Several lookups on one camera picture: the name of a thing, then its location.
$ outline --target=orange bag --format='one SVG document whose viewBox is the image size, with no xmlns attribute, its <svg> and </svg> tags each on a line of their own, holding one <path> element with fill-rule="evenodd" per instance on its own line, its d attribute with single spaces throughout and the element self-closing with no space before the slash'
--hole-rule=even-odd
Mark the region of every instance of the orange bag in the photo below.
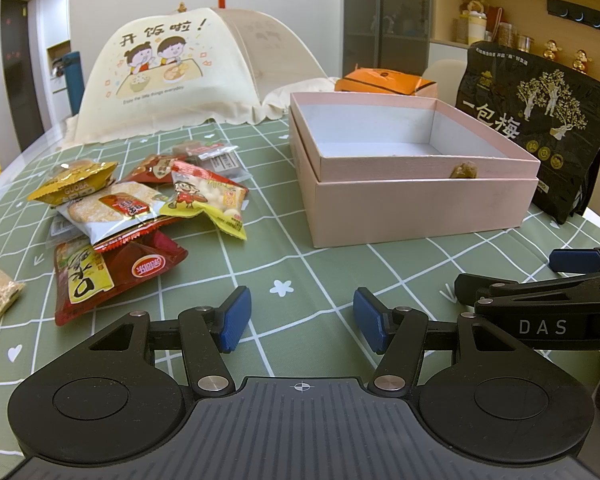
<svg viewBox="0 0 600 480">
<path fill-rule="evenodd" d="M 381 94 L 438 97 L 435 81 L 384 68 L 357 68 L 336 82 L 336 92 L 374 92 Z"/>
</svg>

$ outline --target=white star print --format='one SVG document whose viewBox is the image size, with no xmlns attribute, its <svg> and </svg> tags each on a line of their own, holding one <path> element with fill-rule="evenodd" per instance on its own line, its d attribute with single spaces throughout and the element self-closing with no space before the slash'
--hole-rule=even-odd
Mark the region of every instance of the white star print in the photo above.
<svg viewBox="0 0 600 480">
<path fill-rule="evenodd" d="M 282 283 L 280 280 L 273 280 L 273 286 L 269 289 L 271 294 L 277 294 L 280 298 L 284 298 L 286 293 L 293 291 L 291 280 L 286 280 L 285 283 Z"/>
</svg>

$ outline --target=crosshair symbol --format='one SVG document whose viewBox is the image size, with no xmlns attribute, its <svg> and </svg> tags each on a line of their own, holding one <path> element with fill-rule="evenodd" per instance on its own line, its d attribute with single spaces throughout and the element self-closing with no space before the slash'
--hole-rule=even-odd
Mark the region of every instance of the crosshair symbol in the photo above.
<svg viewBox="0 0 600 480">
<path fill-rule="evenodd" d="M 294 388 L 296 390 L 298 390 L 299 392 L 305 392 L 309 388 L 315 388 L 315 386 L 309 386 L 307 383 L 298 383 L 298 384 L 294 384 Z"/>
</svg>

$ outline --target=black bag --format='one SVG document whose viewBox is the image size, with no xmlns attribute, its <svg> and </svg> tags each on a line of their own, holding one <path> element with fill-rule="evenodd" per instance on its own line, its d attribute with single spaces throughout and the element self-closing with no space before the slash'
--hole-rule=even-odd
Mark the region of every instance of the black bag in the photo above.
<svg viewBox="0 0 600 480">
<path fill-rule="evenodd" d="M 534 204 L 558 224 L 582 214 L 600 167 L 600 82 L 486 41 L 467 61 L 456 107 L 540 159 Z"/>
</svg>

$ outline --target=metal pivot bolt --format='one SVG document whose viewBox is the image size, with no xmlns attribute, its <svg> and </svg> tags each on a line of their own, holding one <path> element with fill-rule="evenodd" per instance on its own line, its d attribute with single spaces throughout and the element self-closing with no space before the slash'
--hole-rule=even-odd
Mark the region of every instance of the metal pivot bolt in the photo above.
<svg viewBox="0 0 600 480">
<path fill-rule="evenodd" d="M 198 381 L 198 387 L 206 392 L 219 392 L 229 385 L 229 381 L 220 375 L 208 375 Z"/>
<path fill-rule="evenodd" d="M 406 386 L 404 379 L 397 375 L 381 375 L 374 381 L 376 388 L 386 392 L 397 392 Z"/>
</svg>

